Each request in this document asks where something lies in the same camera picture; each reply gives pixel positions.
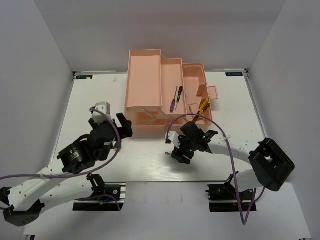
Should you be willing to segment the blue handled thin screwdriver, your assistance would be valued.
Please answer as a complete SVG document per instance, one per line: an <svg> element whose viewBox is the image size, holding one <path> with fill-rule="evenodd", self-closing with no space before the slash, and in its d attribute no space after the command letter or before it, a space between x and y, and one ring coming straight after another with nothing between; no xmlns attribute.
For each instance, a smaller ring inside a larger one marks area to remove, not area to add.
<svg viewBox="0 0 320 240"><path fill-rule="evenodd" d="M178 86L176 87L175 89L175 94L174 94L174 98L171 102L171 105L170 105L170 113L173 113L174 110L175 110L175 106L176 106L176 100L177 100L177 93L178 93Z"/></svg>

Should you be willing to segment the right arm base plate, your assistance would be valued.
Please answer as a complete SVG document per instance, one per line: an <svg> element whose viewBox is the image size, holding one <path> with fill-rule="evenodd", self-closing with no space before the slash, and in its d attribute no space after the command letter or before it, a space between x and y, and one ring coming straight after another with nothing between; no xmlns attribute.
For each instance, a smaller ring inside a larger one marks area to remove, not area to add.
<svg viewBox="0 0 320 240"><path fill-rule="evenodd" d="M209 211L211 213L236 213L239 212L235 189L227 184L208 184L205 191L208 196ZM249 210L254 197L254 190L249 189L239 194L243 212Z"/></svg>

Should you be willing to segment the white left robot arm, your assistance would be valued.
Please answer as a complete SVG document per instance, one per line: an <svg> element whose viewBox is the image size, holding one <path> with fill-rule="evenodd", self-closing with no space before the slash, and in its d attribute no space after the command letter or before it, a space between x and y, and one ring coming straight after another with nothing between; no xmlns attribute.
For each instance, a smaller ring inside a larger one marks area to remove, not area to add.
<svg viewBox="0 0 320 240"><path fill-rule="evenodd" d="M97 207L101 201L107 207L120 211L121 185L107 184L92 168L96 162L109 164L111 150L118 152L121 141L133 135L132 122L118 113L121 123L118 127L109 114L92 116L89 124L92 130L81 135L58 153L51 162L37 174L15 187L3 187L0 200L7 205L3 209L4 220L16 227L26 226L37 220L41 214L70 201L92 201Z"/></svg>

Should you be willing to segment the large yellow needle-nose pliers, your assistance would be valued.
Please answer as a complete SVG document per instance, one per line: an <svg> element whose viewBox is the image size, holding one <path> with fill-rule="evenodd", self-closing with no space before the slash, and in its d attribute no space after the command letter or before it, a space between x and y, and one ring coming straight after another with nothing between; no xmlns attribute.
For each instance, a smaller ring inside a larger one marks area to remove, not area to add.
<svg viewBox="0 0 320 240"><path fill-rule="evenodd" d="M209 98L203 99L200 103L197 115L203 115L211 107L211 100Z"/></svg>

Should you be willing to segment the pink plastic toolbox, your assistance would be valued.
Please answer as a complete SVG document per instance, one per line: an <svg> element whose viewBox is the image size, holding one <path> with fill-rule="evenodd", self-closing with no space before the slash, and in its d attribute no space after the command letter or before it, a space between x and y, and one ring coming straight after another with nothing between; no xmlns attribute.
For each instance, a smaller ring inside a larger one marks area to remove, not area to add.
<svg viewBox="0 0 320 240"><path fill-rule="evenodd" d="M170 113L180 86L180 101ZM124 108L135 138L157 138L168 129L178 132L193 120L203 100L218 98L216 86L207 83L203 64L165 58L160 49L130 50Z"/></svg>

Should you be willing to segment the green stubby screwdriver orange cap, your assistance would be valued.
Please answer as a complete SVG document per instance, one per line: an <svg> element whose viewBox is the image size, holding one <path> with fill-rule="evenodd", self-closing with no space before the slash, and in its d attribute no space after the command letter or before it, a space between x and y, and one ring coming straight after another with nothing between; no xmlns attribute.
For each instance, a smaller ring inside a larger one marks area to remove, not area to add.
<svg viewBox="0 0 320 240"><path fill-rule="evenodd" d="M113 143L113 148L116 152L119 152L122 149L122 142L121 141L115 141Z"/></svg>

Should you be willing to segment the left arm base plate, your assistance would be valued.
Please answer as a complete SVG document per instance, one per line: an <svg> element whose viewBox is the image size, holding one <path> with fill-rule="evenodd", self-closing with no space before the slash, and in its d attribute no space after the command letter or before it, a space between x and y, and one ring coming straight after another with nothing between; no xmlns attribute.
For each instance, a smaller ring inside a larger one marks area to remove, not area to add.
<svg viewBox="0 0 320 240"><path fill-rule="evenodd" d="M126 183L106 183L103 190L73 202L74 212L120 212L126 198Z"/></svg>

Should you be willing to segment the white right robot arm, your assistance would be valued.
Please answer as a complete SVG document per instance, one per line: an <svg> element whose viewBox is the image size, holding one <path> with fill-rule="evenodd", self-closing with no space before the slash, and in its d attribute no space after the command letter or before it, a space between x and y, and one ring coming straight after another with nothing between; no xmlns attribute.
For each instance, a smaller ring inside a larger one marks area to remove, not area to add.
<svg viewBox="0 0 320 240"><path fill-rule="evenodd" d="M193 122L186 123L181 134L169 131L165 140L174 144L171 157L181 164L190 164L195 152L232 156L251 166L243 172L234 171L226 180L226 195L236 200L244 191L264 187L277 192L295 169L295 164L271 138L258 143L227 143L215 130L204 132Z"/></svg>

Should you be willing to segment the black green precision screwdriver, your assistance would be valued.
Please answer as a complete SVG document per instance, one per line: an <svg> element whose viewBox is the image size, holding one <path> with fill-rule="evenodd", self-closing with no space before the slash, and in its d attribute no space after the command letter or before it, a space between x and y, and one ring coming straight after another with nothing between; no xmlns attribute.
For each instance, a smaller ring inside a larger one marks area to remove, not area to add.
<svg viewBox="0 0 320 240"><path fill-rule="evenodd" d="M180 86L179 89L178 89L178 95L177 95L177 98L176 98L175 109L178 108L178 103L180 102L182 91L183 91L183 86Z"/></svg>

